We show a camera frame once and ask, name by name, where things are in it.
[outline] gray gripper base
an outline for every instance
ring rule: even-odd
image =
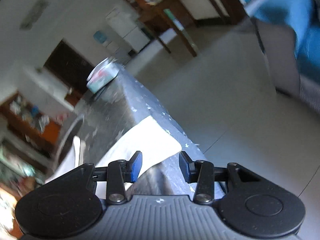
[[[25,235],[21,240],[36,239]],[[128,203],[109,206],[93,227],[77,236],[65,239],[252,240],[253,238],[231,230],[220,220],[213,208],[194,204],[187,195],[134,195]],[[299,238],[290,235],[282,239]]]

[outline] tiled floor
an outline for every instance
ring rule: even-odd
[[[171,54],[154,41],[126,68],[215,166],[238,162],[300,195],[320,164],[320,116],[275,93],[254,33],[229,27],[188,32],[199,47],[197,57],[169,31],[164,40],[172,39]],[[304,239],[319,239],[319,179],[320,171],[301,194]]]

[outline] circular cap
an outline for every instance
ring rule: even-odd
[[[15,209],[21,230],[40,238],[76,235],[100,217],[100,199],[90,191],[36,194],[24,196]]]
[[[283,207],[279,199],[268,195],[249,197],[245,205],[250,212],[263,217],[274,216],[278,214]]]
[[[74,206],[74,200],[68,196],[51,195],[39,202],[38,210],[47,216],[63,216],[71,212]]]
[[[118,193],[113,193],[109,196],[109,200],[112,202],[121,202],[124,200],[124,196]]]
[[[219,201],[217,209],[230,228],[257,239],[294,234],[305,216],[297,196],[275,184],[261,182],[241,183]]]
[[[205,202],[211,201],[212,197],[209,196],[208,194],[202,194],[201,193],[201,194],[196,195],[196,200],[199,201],[199,202],[205,203]]]

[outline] orange object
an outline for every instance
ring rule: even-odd
[[[53,121],[50,121],[50,123],[46,125],[44,129],[44,133],[41,135],[41,137],[46,141],[55,145],[59,136],[60,129],[61,129],[60,125],[58,125]]]
[[[21,232],[16,219],[13,220],[13,229],[9,232],[9,234],[18,239],[20,239],[23,236],[23,233]]]

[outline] table leg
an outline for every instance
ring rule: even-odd
[[[219,5],[217,4],[217,2],[215,0],[209,0],[209,1],[212,4],[212,6],[215,8],[215,10],[217,11],[219,16],[221,17],[223,23],[227,24],[226,17],[224,16],[224,14],[223,14],[222,10],[220,9]]]
[[[188,9],[184,6],[184,4],[180,1],[180,0],[177,0],[177,2],[180,3],[180,5],[182,6],[184,12],[189,16],[189,18],[193,21],[193,24],[196,26],[196,27],[199,27],[199,24],[197,22],[197,20],[192,16],[192,14],[188,11]]]
[[[157,40],[160,42],[160,44],[164,47],[164,49],[168,52],[171,53],[170,49],[168,48],[168,46],[163,42],[163,40],[159,37],[159,35],[154,31],[154,29],[148,25],[148,24],[144,24],[147,31]]]
[[[174,31],[176,32],[176,34],[180,37],[180,39],[182,40],[182,42],[184,43],[184,45],[187,47],[187,49],[189,50],[189,52],[191,53],[191,55],[193,57],[197,56],[197,52],[194,50],[194,48],[191,46],[191,44],[189,43],[188,39],[184,36],[184,34],[182,33],[181,30],[179,30],[179,28],[174,24],[174,22],[165,14],[165,12],[159,8],[157,8],[157,13],[166,21],[167,24],[169,24],[169,26],[171,28],[174,29]]]

